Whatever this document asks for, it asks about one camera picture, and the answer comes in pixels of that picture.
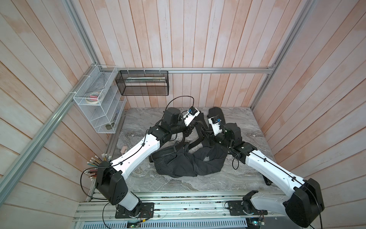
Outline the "black leather belt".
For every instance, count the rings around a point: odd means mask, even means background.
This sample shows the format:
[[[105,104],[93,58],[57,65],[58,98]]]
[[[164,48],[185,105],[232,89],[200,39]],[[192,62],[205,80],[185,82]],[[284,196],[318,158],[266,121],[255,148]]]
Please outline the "black leather belt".
[[[210,129],[203,118],[194,120],[193,124],[195,125],[197,139],[189,142],[182,140],[179,148],[178,146],[176,147],[176,153],[178,156],[187,159],[196,158],[205,162],[209,161],[213,149],[213,144],[210,142],[209,134],[207,133]]]

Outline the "dark grey trousers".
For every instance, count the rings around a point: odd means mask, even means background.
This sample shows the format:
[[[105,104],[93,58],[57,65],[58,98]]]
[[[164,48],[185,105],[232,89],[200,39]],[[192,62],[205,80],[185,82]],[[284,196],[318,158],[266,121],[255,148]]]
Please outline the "dark grey trousers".
[[[198,117],[204,118],[204,114],[200,113]],[[210,136],[213,134],[212,128],[207,131],[209,134],[209,140],[213,144],[211,156],[209,161],[202,161],[196,158],[187,159],[182,156],[178,156],[176,153],[176,147],[185,140],[187,142],[197,139],[197,133],[195,129],[188,137],[183,137],[181,141],[176,141],[172,146],[161,148],[149,156],[149,161],[154,163],[155,169],[160,175],[167,175],[170,177],[196,177],[206,176],[220,172],[226,157],[228,155],[228,149],[225,146],[214,143],[211,141]]]

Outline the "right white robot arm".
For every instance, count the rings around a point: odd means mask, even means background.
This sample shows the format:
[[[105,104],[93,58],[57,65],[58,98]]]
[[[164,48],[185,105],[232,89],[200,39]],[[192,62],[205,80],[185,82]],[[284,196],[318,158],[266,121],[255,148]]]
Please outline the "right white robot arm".
[[[304,179],[284,169],[259,149],[244,142],[241,130],[235,123],[216,122],[209,127],[209,138],[227,147],[235,160],[255,169],[285,194],[284,198],[265,196],[251,191],[243,200],[255,210],[267,210],[287,215],[296,225],[307,228],[315,219],[321,219],[325,209],[320,185],[314,179]]]

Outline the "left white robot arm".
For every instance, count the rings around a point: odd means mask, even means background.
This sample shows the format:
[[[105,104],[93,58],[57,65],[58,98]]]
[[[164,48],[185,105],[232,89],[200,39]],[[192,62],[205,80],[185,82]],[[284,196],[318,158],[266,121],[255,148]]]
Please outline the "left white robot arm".
[[[133,170],[152,153],[171,140],[172,135],[190,135],[193,121],[200,111],[191,107],[185,114],[178,108],[170,107],[163,117],[150,127],[143,139],[112,162],[102,162],[97,169],[95,188],[111,203],[120,205],[136,215],[141,208],[140,199],[127,187],[125,180]]]

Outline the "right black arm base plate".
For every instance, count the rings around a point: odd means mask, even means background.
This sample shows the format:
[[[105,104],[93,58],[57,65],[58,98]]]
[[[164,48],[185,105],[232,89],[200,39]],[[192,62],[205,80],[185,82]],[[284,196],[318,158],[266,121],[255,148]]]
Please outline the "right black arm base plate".
[[[227,201],[225,208],[229,210],[231,216],[251,216],[251,215],[267,215],[266,210],[257,210],[250,201],[237,200]]]

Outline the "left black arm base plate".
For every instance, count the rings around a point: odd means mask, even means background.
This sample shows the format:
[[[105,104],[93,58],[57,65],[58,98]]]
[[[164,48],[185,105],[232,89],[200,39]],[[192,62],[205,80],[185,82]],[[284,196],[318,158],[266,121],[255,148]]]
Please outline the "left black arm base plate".
[[[122,205],[117,205],[116,219],[150,219],[154,215],[153,202],[139,202],[133,210],[128,210]]]

